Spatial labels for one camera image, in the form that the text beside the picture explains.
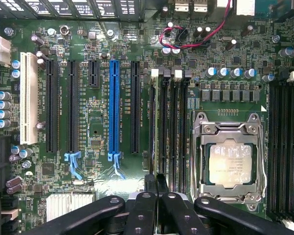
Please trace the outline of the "white expansion slot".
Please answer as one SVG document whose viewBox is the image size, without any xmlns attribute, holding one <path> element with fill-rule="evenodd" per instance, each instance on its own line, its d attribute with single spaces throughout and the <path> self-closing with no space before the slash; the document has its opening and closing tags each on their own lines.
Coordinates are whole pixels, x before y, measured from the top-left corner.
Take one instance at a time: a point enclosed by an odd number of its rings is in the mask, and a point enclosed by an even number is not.
<svg viewBox="0 0 294 235">
<path fill-rule="evenodd" d="M 38 64 L 30 52 L 20 53 L 20 144 L 38 142 Z"/>
</svg>

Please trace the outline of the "blue expansion slot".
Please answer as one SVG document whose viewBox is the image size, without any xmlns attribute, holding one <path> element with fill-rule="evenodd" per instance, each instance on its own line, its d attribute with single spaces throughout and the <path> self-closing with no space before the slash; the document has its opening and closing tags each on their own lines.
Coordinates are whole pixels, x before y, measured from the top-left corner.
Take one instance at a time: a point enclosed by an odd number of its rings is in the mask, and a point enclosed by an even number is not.
<svg viewBox="0 0 294 235">
<path fill-rule="evenodd" d="M 120 169 L 120 64 L 118 60 L 109 62 L 109 150 L 108 161 L 113 162 L 115 174 L 123 180 Z"/>
</svg>

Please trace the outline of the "silver finned heatsink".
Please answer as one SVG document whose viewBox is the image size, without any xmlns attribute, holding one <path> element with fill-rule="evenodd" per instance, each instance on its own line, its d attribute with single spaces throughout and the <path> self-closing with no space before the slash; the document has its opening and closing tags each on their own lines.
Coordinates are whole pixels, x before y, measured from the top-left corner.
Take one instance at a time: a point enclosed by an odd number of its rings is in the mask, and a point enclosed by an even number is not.
<svg viewBox="0 0 294 235">
<path fill-rule="evenodd" d="M 52 194 L 46 199 L 46 221 L 49 222 L 95 200 L 94 194 Z"/>
</svg>

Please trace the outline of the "long black expansion slot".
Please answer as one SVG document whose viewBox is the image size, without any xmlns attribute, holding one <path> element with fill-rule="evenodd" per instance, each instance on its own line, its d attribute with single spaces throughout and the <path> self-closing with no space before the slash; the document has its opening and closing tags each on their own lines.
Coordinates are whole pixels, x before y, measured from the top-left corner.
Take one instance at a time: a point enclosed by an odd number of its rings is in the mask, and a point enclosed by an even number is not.
<svg viewBox="0 0 294 235">
<path fill-rule="evenodd" d="M 46 61 L 46 151 L 58 151 L 58 62 Z"/>
<path fill-rule="evenodd" d="M 75 60 L 67 62 L 67 155 L 70 161 L 71 174 L 78 180 L 77 173 L 79 151 L 79 64 Z"/>
<path fill-rule="evenodd" d="M 131 142 L 130 152 L 139 152 L 140 134 L 140 63 L 131 61 Z"/>
</svg>

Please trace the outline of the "black PC case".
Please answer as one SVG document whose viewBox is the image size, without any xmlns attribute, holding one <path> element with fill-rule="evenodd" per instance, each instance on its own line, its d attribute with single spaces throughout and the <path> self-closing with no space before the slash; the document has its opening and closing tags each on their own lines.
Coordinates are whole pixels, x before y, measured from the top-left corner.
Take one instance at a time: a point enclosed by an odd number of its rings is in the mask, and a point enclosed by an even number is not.
<svg viewBox="0 0 294 235">
<path fill-rule="evenodd" d="M 139 22 L 144 7 L 144 0 L 0 0 L 0 18 Z"/>
</svg>

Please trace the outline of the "socket locking lever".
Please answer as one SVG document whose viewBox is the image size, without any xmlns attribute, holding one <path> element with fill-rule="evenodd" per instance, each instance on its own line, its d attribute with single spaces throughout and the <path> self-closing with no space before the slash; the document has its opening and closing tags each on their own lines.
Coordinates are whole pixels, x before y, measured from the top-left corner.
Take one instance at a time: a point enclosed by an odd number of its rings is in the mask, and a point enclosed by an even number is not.
<svg viewBox="0 0 294 235">
<path fill-rule="evenodd" d="M 191 197 L 192 200 L 198 198 L 200 192 L 200 177 L 201 177 L 201 147 L 200 147 L 201 128 L 194 127 L 192 130 L 191 144 Z"/>
<path fill-rule="evenodd" d="M 262 125 L 258 126 L 258 141 L 259 141 L 259 154 L 261 159 L 261 171 L 262 171 L 262 197 L 265 197 L 266 195 L 266 189 L 267 189 L 267 175 L 266 175 L 266 169 L 265 169 L 265 149 L 264 149 L 264 133 L 263 133 L 263 127 Z"/>
</svg>

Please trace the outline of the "short black expansion slot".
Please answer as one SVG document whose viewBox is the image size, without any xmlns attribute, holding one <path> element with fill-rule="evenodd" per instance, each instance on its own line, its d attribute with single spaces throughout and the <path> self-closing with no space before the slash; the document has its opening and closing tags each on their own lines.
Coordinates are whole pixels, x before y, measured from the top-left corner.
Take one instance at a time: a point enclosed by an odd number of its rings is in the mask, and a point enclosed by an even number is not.
<svg viewBox="0 0 294 235">
<path fill-rule="evenodd" d="M 90 60 L 88 62 L 88 70 L 88 85 L 91 88 L 99 88 L 100 62 L 97 60 Z"/>
</svg>

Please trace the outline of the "metal CPU socket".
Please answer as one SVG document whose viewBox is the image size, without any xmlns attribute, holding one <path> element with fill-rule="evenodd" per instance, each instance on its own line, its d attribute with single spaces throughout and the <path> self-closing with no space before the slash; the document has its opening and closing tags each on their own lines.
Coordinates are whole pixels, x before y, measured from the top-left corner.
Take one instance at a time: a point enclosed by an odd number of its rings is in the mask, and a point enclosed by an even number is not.
<svg viewBox="0 0 294 235">
<path fill-rule="evenodd" d="M 262 125 L 257 113 L 249 115 L 246 121 L 209 121 L 204 112 L 193 113 L 192 129 L 201 128 L 201 177 L 198 197 L 208 196 L 228 204 L 245 204 L 247 209 L 255 211 L 262 197 L 262 171 L 259 154 L 258 126 Z M 209 182 L 210 147 L 227 142 L 241 143 L 252 147 L 252 177 L 249 183 L 224 188 Z"/>
</svg>

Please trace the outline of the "green motherboard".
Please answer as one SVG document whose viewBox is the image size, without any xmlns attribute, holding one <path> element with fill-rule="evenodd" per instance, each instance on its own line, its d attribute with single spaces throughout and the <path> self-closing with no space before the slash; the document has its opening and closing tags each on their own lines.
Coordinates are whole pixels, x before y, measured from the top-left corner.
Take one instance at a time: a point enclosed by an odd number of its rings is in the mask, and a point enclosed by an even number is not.
<svg viewBox="0 0 294 235">
<path fill-rule="evenodd" d="M 193 113 L 209 121 L 246 121 L 257 113 L 264 130 L 267 189 L 255 211 L 228 204 L 294 231 L 288 212 L 288 152 L 285 153 L 284 218 L 269 211 L 270 82 L 294 83 L 294 0 L 144 0 L 139 22 L 70 19 L 2 19 L 0 36 L 11 43 L 11 67 L 0 65 L 0 235 L 24 235 L 46 221 L 52 194 L 115 195 L 125 201 L 145 191 L 149 175 L 149 85 L 151 69 L 160 81 L 171 72 L 167 99 L 167 186 L 171 191 L 171 82 L 175 70 L 192 71 L 187 92 L 186 193 L 181 192 L 181 81 L 178 89 L 175 191 L 190 195 L 190 146 Z M 38 142 L 20 144 L 20 53 L 38 64 Z M 46 61 L 58 62 L 58 151 L 46 151 Z M 78 180 L 67 155 L 67 62 L 79 64 Z M 99 88 L 88 85 L 88 62 L 100 62 Z M 108 161 L 109 62 L 120 64 L 119 172 Z M 130 152 L 131 61 L 140 63 L 139 152 Z M 288 98 L 284 122 L 288 125 Z M 285 128 L 288 151 L 288 127 Z"/>
</svg>

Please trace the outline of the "white power connector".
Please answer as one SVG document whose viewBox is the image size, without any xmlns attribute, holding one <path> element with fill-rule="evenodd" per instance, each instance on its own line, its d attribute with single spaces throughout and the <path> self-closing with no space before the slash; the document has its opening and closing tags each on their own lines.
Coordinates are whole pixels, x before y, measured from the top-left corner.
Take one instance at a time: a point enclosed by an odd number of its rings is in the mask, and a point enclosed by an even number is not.
<svg viewBox="0 0 294 235">
<path fill-rule="evenodd" d="M 0 65 L 11 67 L 11 43 L 0 36 Z"/>
</svg>

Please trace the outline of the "silver CPU chip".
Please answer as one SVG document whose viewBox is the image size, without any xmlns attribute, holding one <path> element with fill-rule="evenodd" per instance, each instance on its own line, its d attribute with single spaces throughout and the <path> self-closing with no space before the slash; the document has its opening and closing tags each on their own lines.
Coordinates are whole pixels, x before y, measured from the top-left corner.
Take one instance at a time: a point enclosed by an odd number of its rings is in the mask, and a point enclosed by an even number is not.
<svg viewBox="0 0 294 235">
<path fill-rule="evenodd" d="M 233 188 L 249 183 L 252 177 L 252 147 L 227 142 L 210 147 L 209 182 Z"/>
</svg>

